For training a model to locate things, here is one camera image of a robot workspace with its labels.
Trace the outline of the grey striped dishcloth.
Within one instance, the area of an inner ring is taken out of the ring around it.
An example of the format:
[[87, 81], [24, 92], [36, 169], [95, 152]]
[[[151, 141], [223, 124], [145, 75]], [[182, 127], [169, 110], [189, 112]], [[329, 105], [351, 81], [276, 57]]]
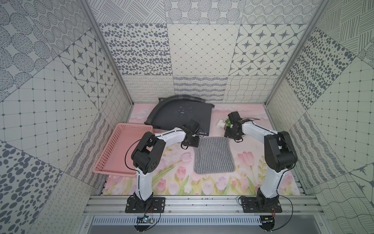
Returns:
[[197, 174], [231, 173], [235, 163], [229, 140], [225, 137], [204, 137], [194, 148], [194, 172]]

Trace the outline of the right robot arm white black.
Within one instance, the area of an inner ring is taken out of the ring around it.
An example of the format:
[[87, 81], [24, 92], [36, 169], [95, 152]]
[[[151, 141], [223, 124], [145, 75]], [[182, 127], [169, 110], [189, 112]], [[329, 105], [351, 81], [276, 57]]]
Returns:
[[286, 131], [268, 130], [254, 123], [254, 120], [240, 117], [238, 112], [228, 114], [229, 125], [225, 128], [225, 137], [239, 142], [249, 135], [265, 147], [265, 161], [268, 166], [265, 180], [257, 192], [257, 203], [268, 205], [279, 199], [279, 185], [285, 172], [291, 170], [298, 156], [291, 136]]

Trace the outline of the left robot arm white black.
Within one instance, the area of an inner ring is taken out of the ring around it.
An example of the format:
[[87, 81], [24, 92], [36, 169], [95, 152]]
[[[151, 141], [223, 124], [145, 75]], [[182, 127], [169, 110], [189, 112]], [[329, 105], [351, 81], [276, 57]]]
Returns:
[[137, 146], [131, 154], [137, 174], [137, 189], [134, 192], [134, 198], [143, 202], [152, 198], [152, 173], [158, 167], [164, 150], [176, 143], [179, 143], [183, 149], [197, 148], [200, 140], [199, 131], [200, 124], [191, 120], [187, 124], [164, 133], [146, 132], [136, 142]]

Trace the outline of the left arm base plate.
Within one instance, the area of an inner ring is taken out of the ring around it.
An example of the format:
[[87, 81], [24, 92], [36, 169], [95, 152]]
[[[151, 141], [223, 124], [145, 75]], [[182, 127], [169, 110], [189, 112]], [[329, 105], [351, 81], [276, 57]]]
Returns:
[[131, 196], [127, 199], [125, 213], [164, 213], [165, 202], [165, 197], [150, 197], [142, 201], [138, 197]]

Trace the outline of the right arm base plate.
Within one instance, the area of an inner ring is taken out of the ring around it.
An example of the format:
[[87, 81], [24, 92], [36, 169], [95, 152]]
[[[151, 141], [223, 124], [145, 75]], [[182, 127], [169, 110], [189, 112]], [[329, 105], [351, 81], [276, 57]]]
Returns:
[[271, 199], [240, 197], [239, 201], [244, 213], [282, 213], [279, 196]]

